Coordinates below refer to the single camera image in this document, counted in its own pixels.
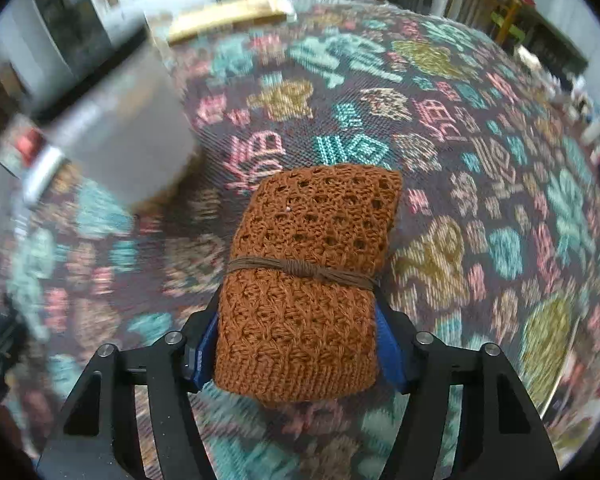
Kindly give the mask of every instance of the folded knit fabric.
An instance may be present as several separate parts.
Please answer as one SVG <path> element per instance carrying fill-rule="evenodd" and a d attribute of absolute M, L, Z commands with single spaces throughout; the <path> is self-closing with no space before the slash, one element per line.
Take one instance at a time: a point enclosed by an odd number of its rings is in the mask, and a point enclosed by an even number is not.
<path fill-rule="evenodd" d="M 271 176 L 251 198 L 230 259 L 304 260 L 371 278 L 384 263 L 401 185 L 399 173 L 353 164 Z M 226 275 L 218 387 L 296 402 L 353 394 L 377 374 L 372 291 L 268 268 Z"/>

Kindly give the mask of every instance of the brown string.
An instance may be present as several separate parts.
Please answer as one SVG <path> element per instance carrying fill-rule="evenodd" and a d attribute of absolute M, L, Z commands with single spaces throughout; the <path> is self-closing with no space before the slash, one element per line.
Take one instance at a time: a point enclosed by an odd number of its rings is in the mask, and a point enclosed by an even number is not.
<path fill-rule="evenodd" d="M 275 269 L 296 278 L 317 278 L 345 286 L 356 286 L 365 290 L 374 290 L 374 280 L 359 272 L 336 270 L 306 262 L 304 260 L 282 260 L 261 258 L 259 256 L 238 256 L 226 266 L 227 272 L 241 269 Z"/>

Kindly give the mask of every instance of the patterned rug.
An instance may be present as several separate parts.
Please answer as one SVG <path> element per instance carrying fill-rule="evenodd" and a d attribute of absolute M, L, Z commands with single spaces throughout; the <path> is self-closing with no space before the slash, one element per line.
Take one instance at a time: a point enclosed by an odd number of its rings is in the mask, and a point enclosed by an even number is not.
<path fill-rule="evenodd" d="M 26 240 L 5 236 L 0 290 L 35 337 L 8 399 L 27 451 L 42 450 L 99 345 L 149 345 L 205 307 L 261 179 L 353 162 L 404 179 L 382 274 L 392 307 L 450 345 L 500 344 L 566 462 L 600 417 L 599 190 L 574 132 L 481 33 L 381 6 L 299 4 L 296 23 L 201 38 L 166 60 L 206 163 L 161 215 L 129 215 L 67 165 Z M 208 384 L 192 408 L 219 479 L 374 480 L 407 401 L 379 378 L 277 409 Z M 460 402 L 455 388 L 440 477 Z M 137 406 L 156 479 L 142 388 Z"/>

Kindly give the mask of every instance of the metal screw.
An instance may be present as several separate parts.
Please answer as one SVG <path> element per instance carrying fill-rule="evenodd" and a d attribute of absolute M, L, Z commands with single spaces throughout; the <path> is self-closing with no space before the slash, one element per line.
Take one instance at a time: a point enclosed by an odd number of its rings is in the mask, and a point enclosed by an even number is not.
<path fill-rule="evenodd" d="M 496 345 L 496 343 L 487 343 L 484 346 L 484 351 L 487 352 L 487 354 L 489 355 L 496 356 L 500 354 L 500 347 Z"/>
<path fill-rule="evenodd" d="M 167 342 L 167 345 L 177 345 L 182 341 L 182 334 L 180 332 L 169 332 L 164 336 L 164 340 Z"/>
<path fill-rule="evenodd" d="M 111 343 L 104 343 L 100 348 L 98 348 L 98 355 L 100 357 L 107 357 L 113 354 L 113 351 L 116 349 Z"/>
<path fill-rule="evenodd" d="M 431 332 L 418 332 L 416 341 L 421 345 L 430 345 L 433 343 L 433 334 Z"/>

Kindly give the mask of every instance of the carpet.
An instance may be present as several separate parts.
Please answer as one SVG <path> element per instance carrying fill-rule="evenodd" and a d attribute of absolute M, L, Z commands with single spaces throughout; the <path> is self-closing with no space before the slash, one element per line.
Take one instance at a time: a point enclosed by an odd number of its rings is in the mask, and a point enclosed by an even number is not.
<path fill-rule="evenodd" d="M 149 345 L 205 307 L 261 179 L 353 162 L 404 179 L 381 276 L 392 307 L 449 345 L 501 345 L 564 464 L 600 418 L 599 189 L 575 132 L 480 32 L 383 6 L 298 5 L 295 23 L 199 38 L 166 60 L 206 163 L 161 214 L 130 215 L 68 164 L 26 240 L 7 230 L 0 291 L 34 336 L 8 398 L 27 452 L 99 345 Z M 379 378 L 275 409 L 211 383 L 191 405 L 219 479 L 375 480 L 407 402 Z M 440 478 L 460 402 L 455 388 Z M 136 405 L 157 479 L 142 388 Z"/>

